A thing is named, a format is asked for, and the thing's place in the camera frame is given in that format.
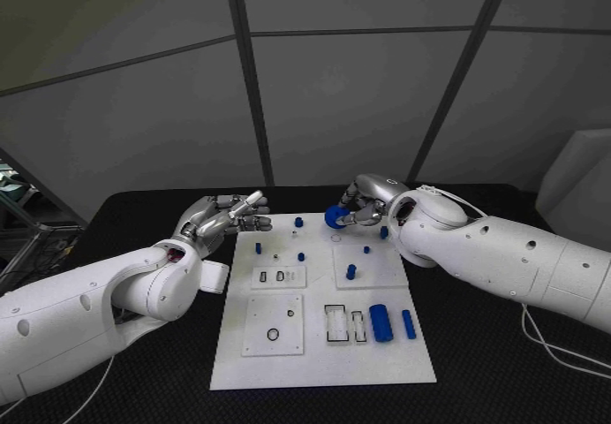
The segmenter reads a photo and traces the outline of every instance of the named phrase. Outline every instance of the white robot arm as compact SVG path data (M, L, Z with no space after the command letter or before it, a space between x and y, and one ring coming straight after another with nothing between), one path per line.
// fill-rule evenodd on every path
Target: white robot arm
M187 311L198 290L222 293L229 268L202 259L238 231L268 231L261 192L200 199L153 247L74 269L0 298L0 405L108 360ZM138 316L123 322L113 306Z
M350 202L356 212L346 208ZM327 224L373 225L383 215L398 251L415 265L440 264L487 292L611 333L608 252L494 216L468 223L463 208L434 187L409 190L389 178L359 175L327 209Z

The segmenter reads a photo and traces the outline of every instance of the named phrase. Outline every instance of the robotic hand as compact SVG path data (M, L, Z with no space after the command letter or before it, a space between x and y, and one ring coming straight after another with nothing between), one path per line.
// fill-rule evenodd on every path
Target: robotic hand
M458 204L422 186L359 175L324 219L333 228L373 225L388 216L392 242L415 265L445 271L523 304L546 308L611 333L611 254L538 228L483 215L468 221ZM350 202L359 210L346 208Z
M51 278L0 298L0 405L95 367L153 329L177 320L198 290L222 293L229 268L202 259L226 234L270 231L260 191L203 197L172 238ZM137 318L115 318L114 309Z

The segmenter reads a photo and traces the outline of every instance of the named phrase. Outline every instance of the blue object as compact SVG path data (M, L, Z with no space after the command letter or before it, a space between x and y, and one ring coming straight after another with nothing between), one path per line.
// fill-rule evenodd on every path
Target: blue object
M369 316L372 317L373 336L379 343L392 340L391 320L388 319L386 305L373 305L369 307Z
M349 280L355 280L355 274L356 274L356 265L350 264L347 266L346 278Z
M404 315L405 331L408 332L408 339L414 340L417 338L417 330L414 329L414 321L411 320L411 313L408 309L404 309L401 312Z
M324 211L324 222L332 228L334 228L336 230L340 230L345 227L345 225L340 225L336 222L337 218L349 214L350 214L350 211L346 208L340 208L337 205L333 205Z

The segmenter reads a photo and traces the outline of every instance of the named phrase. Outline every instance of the black table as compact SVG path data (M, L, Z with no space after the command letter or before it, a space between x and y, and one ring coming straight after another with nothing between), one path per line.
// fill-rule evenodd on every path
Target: black table
M441 188L490 215L548 229L510 185ZM277 187L265 195L274 213L323 212L343 190ZM92 220L66 269L166 238L203 195L252 191L117 194ZM234 250L235 236L209 259L231 264ZM559 366L528 341L519 304L477 290L440 268L419 269L405 262L405 269L435 384L211 392L225 298L200 292L189 313L117 355L104 386L74 422L611 422L611 382ZM533 315L551 343L611 361L611 336L536 308ZM7 420L62 422L88 398L105 366L28 399Z

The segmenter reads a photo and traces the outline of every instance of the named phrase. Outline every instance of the black mat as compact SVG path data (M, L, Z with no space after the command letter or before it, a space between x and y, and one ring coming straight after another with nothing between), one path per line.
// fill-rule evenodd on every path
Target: black mat
M512 186L443 188L490 215L546 228ZM343 190L343 186L280 187L268 188L265 195L274 213L323 212ZM169 237L182 212L205 194L251 192L244 188L115 195L66 267ZM229 238L209 259L231 264L234 249ZM199 293L183 318L117 355L98 395L74 422L611 422L611 382L559 366L526 340L519 304L477 290L441 269L407 263L407 272L435 384L211 392L223 296ZM533 315L549 342L611 361L611 336L536 308ZM105 363L28 399L7 422L62 422L88 398L104 370Z

